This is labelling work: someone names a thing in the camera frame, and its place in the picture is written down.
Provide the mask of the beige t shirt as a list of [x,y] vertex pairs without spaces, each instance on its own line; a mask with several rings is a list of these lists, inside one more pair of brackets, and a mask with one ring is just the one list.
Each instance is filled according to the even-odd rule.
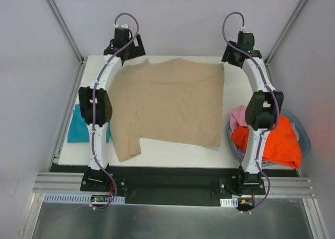
[[224,80],[222,64],[182,58],[123,67],[108,90],[118,160],[140,155],[141,138],[219,147]]

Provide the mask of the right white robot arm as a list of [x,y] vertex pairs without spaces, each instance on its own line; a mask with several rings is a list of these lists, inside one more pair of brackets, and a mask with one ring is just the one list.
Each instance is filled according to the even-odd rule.
[[284,95],[272,85],[261,53],[254,50],[254,35],[242,29],[237,41],[226,41],[227,46],[221,61],[239,67],[247,75],[252,96],[245,111],[249,138],[241,168],[245,173],[256,175],[261,172],[265,143],[270,131],[280,120]]

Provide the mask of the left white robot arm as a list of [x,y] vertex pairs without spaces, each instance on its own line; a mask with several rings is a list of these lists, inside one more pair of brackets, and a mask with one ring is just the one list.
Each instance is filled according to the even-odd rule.
[[81,117],[88,128],[90,161],[88,169],[98,172],[108,167],[106,152],[107,127],[113,114],[108,90],[125,61],[146,54],[141,36],[127,24],[114,26],[114,38],[104,50],[100,70],[87,86],[79,88]]

